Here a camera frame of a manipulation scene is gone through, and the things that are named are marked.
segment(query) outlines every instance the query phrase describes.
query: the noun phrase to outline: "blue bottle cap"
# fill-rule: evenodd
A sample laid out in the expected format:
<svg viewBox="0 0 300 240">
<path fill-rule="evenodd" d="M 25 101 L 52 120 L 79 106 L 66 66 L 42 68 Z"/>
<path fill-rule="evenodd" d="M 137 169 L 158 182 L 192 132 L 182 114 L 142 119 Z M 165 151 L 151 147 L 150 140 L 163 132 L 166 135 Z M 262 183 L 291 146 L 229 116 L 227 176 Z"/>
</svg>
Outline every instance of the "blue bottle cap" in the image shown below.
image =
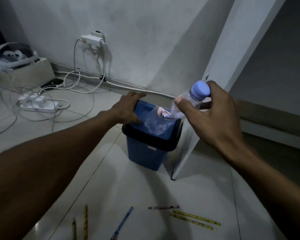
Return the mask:
<svg viewBox="0 0 300 240">
<path fill-rule="evenodd" d="M 191 93 L 197 101 L 202 101 L 211 93 L 210 87 L 204 81 L 197 81 L 191 88 Z"/>
</svg>

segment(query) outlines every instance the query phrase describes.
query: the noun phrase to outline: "hand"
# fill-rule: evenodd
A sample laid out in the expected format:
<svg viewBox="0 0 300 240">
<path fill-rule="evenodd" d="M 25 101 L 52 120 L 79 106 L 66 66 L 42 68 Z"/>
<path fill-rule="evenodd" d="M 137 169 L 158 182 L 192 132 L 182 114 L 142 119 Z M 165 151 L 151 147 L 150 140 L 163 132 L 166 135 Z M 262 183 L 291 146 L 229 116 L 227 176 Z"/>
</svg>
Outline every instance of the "hand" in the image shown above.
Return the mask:
<svg viewBox="0 0 300 240">
<path fill-rule="evenodd" d="M 174 102 L 185 114 L 196 134 L 206 143 L 223 151 L 225 147 L 244 143 L 239 116 L 233 98 L 214 81 L 208 81 L 211 102 L 202 103 L 200 111 L 192 104 L 176 97 Z"/>
<path fill-rule="evenodd" d="M 145 97 L 145 93 L 129 92 L 126 96 L 121 96 L 119 102 L 109 110 L 115 117 L 117 124 L 140 123 L 139 118 L 133 112 L 136 103 L 140 98 Z"/>
</svg>

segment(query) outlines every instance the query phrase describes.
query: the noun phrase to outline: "trash bin lid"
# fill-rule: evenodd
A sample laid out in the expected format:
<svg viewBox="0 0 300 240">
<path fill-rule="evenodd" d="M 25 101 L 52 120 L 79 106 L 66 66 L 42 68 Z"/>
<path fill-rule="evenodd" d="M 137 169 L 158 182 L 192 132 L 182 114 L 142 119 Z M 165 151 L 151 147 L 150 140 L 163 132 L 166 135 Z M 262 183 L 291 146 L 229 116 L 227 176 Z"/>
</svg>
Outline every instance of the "trash bin lid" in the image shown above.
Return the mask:
<svg viewBox="0 0 300 240">
<path fill-rule="evenodd" d="M 123 125 L 122 132 L 128 137 L 141 141 L 160 150 L 173 151 L 176 149 L 179 142 L 183 123 L 181 123 L 180 119 L 175 119 L 174 125 L 169 126 L 164 133 L 160 135 L 150 133 L 148 128 L 144 125 L 144 122 L 146 121 L 148 114 L 155 107 L 155 105 L 148 102 L 141 100 L 138 101 L 134 108 L 134 112 L 141 120 L 141 123 Z"/>
</svg>

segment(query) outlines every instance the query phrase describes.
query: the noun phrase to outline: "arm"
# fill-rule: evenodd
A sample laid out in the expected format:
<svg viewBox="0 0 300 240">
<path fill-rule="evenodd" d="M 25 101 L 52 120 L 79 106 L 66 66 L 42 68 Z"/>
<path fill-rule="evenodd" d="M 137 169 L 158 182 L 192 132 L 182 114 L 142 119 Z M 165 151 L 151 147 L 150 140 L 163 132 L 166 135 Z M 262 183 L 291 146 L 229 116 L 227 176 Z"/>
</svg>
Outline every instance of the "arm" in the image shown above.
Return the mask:
<svg viewBox="0 0 300 240">
<path fill-rule="evenodd" d="M 0 239 L 22 239 L 108 130 L 138 122 L 133 109 L 144 96 L 130 92 L 94 118 L 0 153 Z"/>
<path fill-rule="evenodd" d="M 300 187 L 264 162 L 248 145 L 240 129 L 235 103 L 215 82 L 208 82 L 211 102 L 201 112 L 181 97 L 175 99 L 197 135 L 214 147 L 252 188 L 288 239 L 300 236 Z"/>
</svg>

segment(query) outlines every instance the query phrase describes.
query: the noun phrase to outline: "water bottle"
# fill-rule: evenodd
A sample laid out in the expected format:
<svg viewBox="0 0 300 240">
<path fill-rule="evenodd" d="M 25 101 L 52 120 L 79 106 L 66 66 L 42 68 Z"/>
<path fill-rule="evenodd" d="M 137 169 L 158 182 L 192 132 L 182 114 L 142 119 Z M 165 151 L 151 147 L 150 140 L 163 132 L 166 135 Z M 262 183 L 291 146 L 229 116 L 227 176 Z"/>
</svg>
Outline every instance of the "water bottle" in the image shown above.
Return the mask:
<svg viewBox="0 0 300 240">
<path fill-rule="evenodd" d="M 167 129 L 174 125 L 175 120 L 167 119 L 170 112 L 162 107 L 156 106 L 150 111 L 146 121 L 144 122 L 145 127 L 148 128 L 150 133 L 155 135 L 161 135 Z"/>
<path fill-rule="evenodd" d="M 184 92 L 180 95 L 180 97 L 190 101 L 193 107 L 196 109 L 200 108 L 202 100 L 210 95 L 210 87 L 204 81 L 197 81 L 189 92 Z M 174 101 L 172 101 L 169 119 L 183 119 L 186 116 L 184 113 L 180 112 L 178 107 L 175 105 Z"/>
</svg>

